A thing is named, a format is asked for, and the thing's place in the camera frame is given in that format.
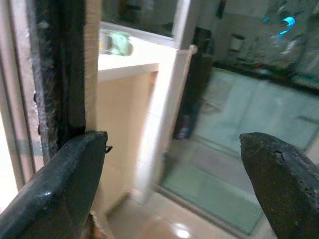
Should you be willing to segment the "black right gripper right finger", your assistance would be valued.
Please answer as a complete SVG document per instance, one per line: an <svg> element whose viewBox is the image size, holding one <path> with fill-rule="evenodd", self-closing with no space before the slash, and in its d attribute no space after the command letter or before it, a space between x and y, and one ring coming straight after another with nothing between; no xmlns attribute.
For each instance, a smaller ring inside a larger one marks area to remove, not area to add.
<svg viewBox="0 0 319 239"><path fill-rule="evenodd" d="M240 135L241 159L257 200L279 239L319 237L319 168L272 135Z"/></svg>

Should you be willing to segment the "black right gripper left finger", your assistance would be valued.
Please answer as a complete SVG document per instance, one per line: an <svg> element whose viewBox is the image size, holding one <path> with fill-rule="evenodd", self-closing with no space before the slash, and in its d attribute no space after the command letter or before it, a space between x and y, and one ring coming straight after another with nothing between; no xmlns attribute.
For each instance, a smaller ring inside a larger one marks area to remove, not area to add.
<svg viewBox="0 0 319 239"><path fill-rule="evenodd" d="M78 239L100 181L108 135L65 143L0 215L2 239Z"/></svg>

